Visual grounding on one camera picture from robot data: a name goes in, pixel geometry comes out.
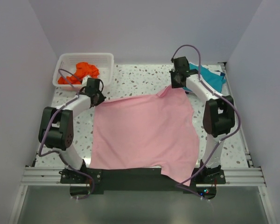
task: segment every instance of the plastic basket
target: plastic basket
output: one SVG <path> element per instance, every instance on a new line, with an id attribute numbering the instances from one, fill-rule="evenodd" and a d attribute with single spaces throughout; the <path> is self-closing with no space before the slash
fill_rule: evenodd
<path id="1" fill-rule="evenodd" d="M 70 85 L 60 85 L 58 84 L 58 79 L 60 77 L 58 69 L 65 69 L 71 73 L 76 72 L 76 64 L 79 62 L 87 62 L 89 64 L 95 65 L 99 70 L 99 76 L 104 86 L 108 86 L 113 77 L 113 67 L 114 67 L 114 56 L 111 53 L 68 53 L 63 54 L 59 57 L 57 62 L 55 72 L 53 75 L 53 85 L 60 87 L 66 91 L 74 91 Z M 76 88 L 82 88 L 82 85 L 74 85 Z"/>

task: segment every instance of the pink cloth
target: pink cloth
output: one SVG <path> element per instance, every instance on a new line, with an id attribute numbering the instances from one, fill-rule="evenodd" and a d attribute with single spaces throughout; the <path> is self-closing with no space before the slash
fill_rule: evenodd
<path id="1" fill-rule="evenodd" d="M 192 114 L 185 92 L 171 86 L 156 95 L 103 102 L 95 108 L 90 167 L 160 165 L 161 174 L 184 181 L 198 159 L 199 139 Z"/>

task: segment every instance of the terrazzo table surface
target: terrazzo table surface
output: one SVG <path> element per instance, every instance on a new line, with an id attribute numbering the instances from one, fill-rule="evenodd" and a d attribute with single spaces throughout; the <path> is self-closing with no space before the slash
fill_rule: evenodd
<path id="1" fill-rule="evenodd" d="M 211 71 L 220 70 L 220 65 L 205 66 Z M 109 99 L 117 99 L 128 96 L 156 94 L 166 86 L 170 85 L 169 70 L 172 65 L 115 65 L 113 81 L 104 88 L 103 94 Z M 224 84 L 222 93 L 228 95 L 227 87 Z M 52 107 L 65 103 L 74 97 L 75 92 L 63 91 L 56 88 L 53 96 Z M 188 95 L 189 101 L 194 109 L 192 118 L 193 126 L 199 136 L 199 158 L 202 158 L 206 146 L 206 132 L 203 129 L 202 119 L 204 104 L 195 96 Z M 73 144 L 78 154 L 84 158 L 87 164 L 91 161 L 92 133 L 93 133 L 94 108 L 82 112 L 74 119 L 74 140 Z M 245 157 L 245 147 L 240 134 L 228 138 L 224 142 L 221 155 L 222 168 L 246 168 L 248 167 Z M 36 156 L 36 167 L 62 167 L 63 163 L 57 154 L 50 154 L 45 157 Z"/>

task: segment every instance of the cable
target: cable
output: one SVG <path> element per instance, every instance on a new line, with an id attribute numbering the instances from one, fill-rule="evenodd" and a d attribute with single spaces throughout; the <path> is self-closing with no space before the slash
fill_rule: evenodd
<path id="1" fill-rule="evenodd" d="M 67 71 L 67 70 L 64 70 L 64 69 L 59 69 L 59 70 L 58 70 L 59 74 L 67 81 L 67 83 L 68 83 L 71 87 L 73 87 L 74 89 L 76 89 L 76 87 L 75 87 L 72 83 L 70 83 L 69 80 L 66 79 L 60 71 L 65 71 L 65 72 L 67 72 L 67 73 L 69 73 L 69 74 L 71 74 L 71 75 L 73 75 L 73 74 L 70 73 L 70 72 Z M 57 154 L 59 155 L 61 161 L 62 161 L 66 166 L 68 166 L 71 170 L 75 171 L 76 173 L 78 173 L 78 174 L 80 174 L 80 175 L 86 176 L 86 177 L 91 181 L 92 185 L 91 185 L 91 190 L 89 191 L 89 193 L 88 193 L 87 195 L 84 195 L 83 197 L 77 197 L 77 200 L 85 199 L 85 198 L 87 198 L 90 194 L 93 193 L 93 191 L 94 191 L 94 180 L 93 180 L 93 178 L 92 178 L 90 175 L 88 175 L 88 174 L 82 173 L 82 172 L 80 172 L 80 171 L 74 169 L 71 165 L 69 165 L 69 164 L 64 160 L 64 158 L 62 157 L 62 155 L 61 155 L 61 153 L 60 153 L 59 151 L 57 151 L 57 150 L 52 150 L 52 151 L 48 151 L 48 152 L 42 154 L 42 149 L 43 149 L 43 146 L 44 146 L 44 144 L 45 144 L 46 138 L 47 138 L 47 136 L 48 136 L 48 132 L 49 132 L 49 130 L 50 130 L 50 127 L 51 127 L 51 125 L 52 125 L 52 123 L 53 123 L 54 118 L 56 117 L 56 115 L 57 115 L 63 108 L 65 108 L 67 105 L 69 105 L 69 104 L 71 104 L 72 102 L 76 101 L 76 100 L 79 98 L 79 94 L 83 91 L 84 88 L 85 88 L 85 87 L 82 87 L 79 91 L 76 91 L 76 93 L 77 93 L 76 96 L 77 96 L 77 97 L 75 97 L 75 98 L 71 99 L 70 101 L 66 102 L 66 103 L 65 103 L 64 105 L 62 105 L 58 110 L 56 110 L 55 113 L 52 115 L 52 117 L 51 117 L 51 119 L 50 119 L 50 121 L 49 121 L 49 123 L 48 123 L 48 126 L 47 126 L 47 128 L 46 128 L 46 131 L 45 131 L 45 133 L 44 133 L 44 135 L 43 135 L 43 137 L 42 137 L 41 145 L 40 145 L 39 151 L 38 151 L 38 156 L 39 156 L 39 157 L 44 157 L 44 156 L 49 155 L 49 154 L 51 154 L 51 153 L 57 153 Z"/>
<path id="2" fill-rule="evenodd" d="M 234 105 L 233 105 L 231 102 L 229 102 L 229 101 L 228 101 L 227 99 L 225 99 L 224 97 L 218 95 L 218 94 L 216 93 L 216 91 L 212 91 L 211 88 L 209 88 L 209 87 L 204 83 L 204 81 L 201 79 L 201 74 L 200 74 L 200 71 L 201 71 L 201 54 L 200 54 L 198 48 L 196 48 L 195 46 L 190 45 L 190 44 L 182 45 L 182 46 L 180 46 L 180 47 L 175 51 L 175 53 L 173 54 L 171 60 L 173 60 L 173 58 L 174 58 L 174 56 L 176 55 L 176 53 L 178 52 L 178 50 L 179 50 L 180 48 L 183 48 L 183 47 L 192 47 L 192 48 L 194 48 L 194 49 L 196 50 L 196 52 L 197 52 L 197 54 L 198 54 L 198 79 L 199 79 L 199 81 L 201 82 L 201 84 L 202 84 L 211 94 L 213 94 L 214 96 L 216 96 L 216 97 L 222 99 L 222 100 L 223 100 L 224 102 L 226 102 L 229 106 L 231 106 L 231 108 L 234 110 L 234 112 L 236 113 L 236 115 L 237 115 L 237 117 L 238 117 L 238 127 L 237 127 L 237 129 L 236 129 L 234 132 L 232 132 L 231 134 L 226 135 L 225 137 L 221 138 L 221 139 L 217 142 L 217 144 L 215 145 L 214 149 L 211 151 L 211 153 L 210 153 L 209 157 L 207 158 L 207 160 L 206 160 L 206 161 L 204 162 L 204 164 L 197 170 L 196 173 L 194 173 L 194 174 L 193 174 L 191 177 L 189 177 L 187 180 L 184 180 L 183 182 L 178 183 L 178 184 L 176 185 L 177 188 L 180 188 L 180 189 L 183 189 L 183 190 L 186 190 L 186 191 L 189 191 L 189 192 L 193 193 L 192 190 L 187 189 L 187 188 L 183 187 L 182 185 L 183 185 L 185 182 L 188 182 L 188 181 L 190 181 L 191 179 L 193 179 L 194 177 L 196 177 L 196 176 L 205 168 L 206 164 L 209 162 L 210 158 L 212 157 L 212 155 L 214 154 L 214 152 L 216 151 L 216 149 L 219 147 L 219 145 L 221 144 L 221 142 L 223 142 L 223 141 L 226 140 L 227 138 L 233 136 L 235 133 L 237 133 L 237 132 L 239 131 L 239 129 L 240 129 L 240 127 L 241 127 L 241 118 L 240 118 L 240 115 L 239 115 L 238 110 L 234 107 Z"/>
<path id="3" fill-rule="evenodd" d="M 99 81 L 102 83 L 102 90 L 101 90 L 101 92 L 103 92 L 103 90 L 104 90 L 104 83 L 103 83 L 103 81 L 101 79 Z"/>
<path id="4" fill-rule="evenodd" d="M 78 94 L 78 93 L 79 93 L 79 89 L 76 88 L 72 83 L 70 83 L 69 80 L 68 80 L 66 77 L 64 77 L 64 75 L 61 73 L 61 71 L 65 71 L 65 72 L 71 74 L 71 75 L 72 75 L 73 77 L 75 77 L 80 83 L 82 83 L 82 80 L 81 80 L 79 77 L 77 77 L 75 74 L 73 74 L 73 73 L 71 73 L 71 72 L 69 72 L 69 71 L 67 71 L 67 70 L 65 70 L 65 69 L 58 69 L 58 73 L 60 74 L 60 76 L 61 76 L 62 78 L 64 78 L 64 80 L 65 80 L 73 89 L 76 90 L 77 95 L 79 95 L 79 94 Z"/>

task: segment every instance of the gray wall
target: gray wall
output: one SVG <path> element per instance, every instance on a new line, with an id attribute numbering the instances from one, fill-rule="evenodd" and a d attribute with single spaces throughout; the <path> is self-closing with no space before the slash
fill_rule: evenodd
<path id="1" fill-rule="evenodd" d="M 55 65 L 29 2 L 0 0 L 0 224 L 7 223 L 25 164 L 35 155 Z"/>
<path id="2" fill-rule="evenodd" d="M 29 0 L 59 56 L 111 52 L 117 63 L 170 63 L 194 44 L 204 63 L 226 62 L 261 0 Z M 197 61 L 194 50 L 183 50 Z"/>
<path id="3" fill-rule="evenodd" d="M 280 0 L 263 0 L 227 63 L 252 159 L 280 223 Z"/>

